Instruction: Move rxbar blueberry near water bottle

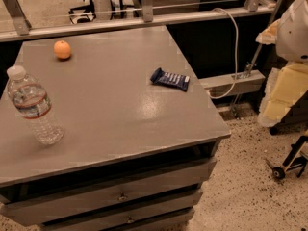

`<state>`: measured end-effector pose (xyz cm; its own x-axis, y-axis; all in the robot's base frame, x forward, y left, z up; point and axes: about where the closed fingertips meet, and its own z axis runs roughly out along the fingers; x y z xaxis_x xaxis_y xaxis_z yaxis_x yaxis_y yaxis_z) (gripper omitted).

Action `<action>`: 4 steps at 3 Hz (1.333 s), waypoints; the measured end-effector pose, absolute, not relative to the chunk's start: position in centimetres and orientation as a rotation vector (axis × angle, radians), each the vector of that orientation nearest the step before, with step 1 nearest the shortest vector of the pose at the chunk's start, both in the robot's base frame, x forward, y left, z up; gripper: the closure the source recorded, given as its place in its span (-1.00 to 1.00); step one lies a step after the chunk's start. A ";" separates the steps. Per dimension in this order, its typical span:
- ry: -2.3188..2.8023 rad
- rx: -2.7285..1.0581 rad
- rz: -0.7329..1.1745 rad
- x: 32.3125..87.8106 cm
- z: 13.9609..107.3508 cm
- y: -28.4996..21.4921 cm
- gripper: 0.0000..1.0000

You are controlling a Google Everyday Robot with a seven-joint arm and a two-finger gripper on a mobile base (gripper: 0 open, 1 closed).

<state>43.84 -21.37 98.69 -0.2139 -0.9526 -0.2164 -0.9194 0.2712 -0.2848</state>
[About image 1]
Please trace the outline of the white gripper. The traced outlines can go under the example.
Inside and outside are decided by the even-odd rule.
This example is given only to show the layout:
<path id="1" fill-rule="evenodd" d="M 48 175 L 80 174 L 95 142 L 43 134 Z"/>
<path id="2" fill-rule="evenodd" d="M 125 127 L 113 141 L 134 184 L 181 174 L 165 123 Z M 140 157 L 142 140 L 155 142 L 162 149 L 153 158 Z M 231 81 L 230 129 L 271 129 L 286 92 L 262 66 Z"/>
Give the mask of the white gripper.
<path id="1" fill-rule="evenodd" d="M 258 114 L 263 127 L 278 124 L 292 106 L 308 91 L 308 1 L 295 0 L 280 20 L 272 22 L 256 41 L 276 44 L 276 53 L 287 64 L 269 74 Z"/>

